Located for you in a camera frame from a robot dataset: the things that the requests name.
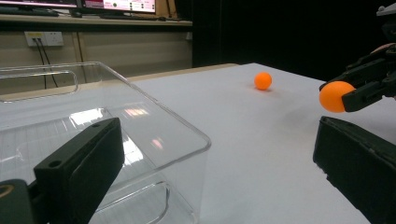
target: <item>transparent container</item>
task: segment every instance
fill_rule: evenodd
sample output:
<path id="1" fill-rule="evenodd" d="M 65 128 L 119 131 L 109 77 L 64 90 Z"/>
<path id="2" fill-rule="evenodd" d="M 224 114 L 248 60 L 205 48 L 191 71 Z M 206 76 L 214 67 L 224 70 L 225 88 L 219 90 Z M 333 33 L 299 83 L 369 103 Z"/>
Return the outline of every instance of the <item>transparent container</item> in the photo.
<path id="1" fill-rule="evenodd" d="M 209 138 L 102 63 L 0 70 L 0 181 L 120 118 L 123 167 L 91 223 L 198 223 Z"/>

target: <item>orange ball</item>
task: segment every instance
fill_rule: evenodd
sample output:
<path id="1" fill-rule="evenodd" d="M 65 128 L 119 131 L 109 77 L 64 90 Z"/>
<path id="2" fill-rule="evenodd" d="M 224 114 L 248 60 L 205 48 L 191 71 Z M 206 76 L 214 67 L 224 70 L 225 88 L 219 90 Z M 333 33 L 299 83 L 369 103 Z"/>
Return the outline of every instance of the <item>orange ball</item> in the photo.
<path id="1" fill-rule="evenodd" d="M 355 88 L 344 81 L 330 82 L 322 88 L 319 94 L 320 104 L 328 111 L 342 113 L 346 109 L 343 104 L 342 96 L 354 91 Z"/>
<path id="2" fill-rule="evenodd" d="M 267 90 L 272 83 L 271 75 L 266 72 L 260 72 L 254 77 L 254 84 L 256 88 L 261 91 Z"/>

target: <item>white table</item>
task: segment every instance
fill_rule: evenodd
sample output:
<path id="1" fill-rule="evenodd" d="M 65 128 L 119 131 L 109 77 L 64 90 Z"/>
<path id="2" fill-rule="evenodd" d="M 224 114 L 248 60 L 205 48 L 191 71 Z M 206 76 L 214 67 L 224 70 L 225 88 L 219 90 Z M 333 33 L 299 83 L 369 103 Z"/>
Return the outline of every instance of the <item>white table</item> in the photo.
<path id="1" fill-rule="evenodd" d="M 268 91 L 254 88 L 260 71 L 273 77 Z M 396 102 L 329 113 L 318 101 L 322 83 L 247 64 L 134 84 L 212 140 L 201 223 L 369 223 L 313 163 L 318 122 L 347 120 L 396 144 Z"/>

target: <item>electrical socket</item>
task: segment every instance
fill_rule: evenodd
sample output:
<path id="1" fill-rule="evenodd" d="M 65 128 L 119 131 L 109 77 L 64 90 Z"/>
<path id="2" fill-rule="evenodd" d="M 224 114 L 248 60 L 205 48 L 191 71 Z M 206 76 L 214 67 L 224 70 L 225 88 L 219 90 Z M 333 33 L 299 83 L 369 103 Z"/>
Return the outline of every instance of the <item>electrical socket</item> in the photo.
<path id="1" fill-rule="evenodd" d="M 47 46 L 47 41 L 44 37 L 44 32 L 25 32 L 27 45 L 29 47 L 36 47 L 34 39 L 40 39 L 43 46 Z"/>
<path id="2" fill-rule="evenodd" d="M 63 46 L 62 32 L 44 32 L 48 46 Z"/>
<path id="3" fill-rule="evenodd" d="M 36 47 L 37 44 L 34 39 L 40 39 L 43 46 L 63 46 L 64 39 L 62 32 L 25 32 L 26 41 L 28 46 Z"/>

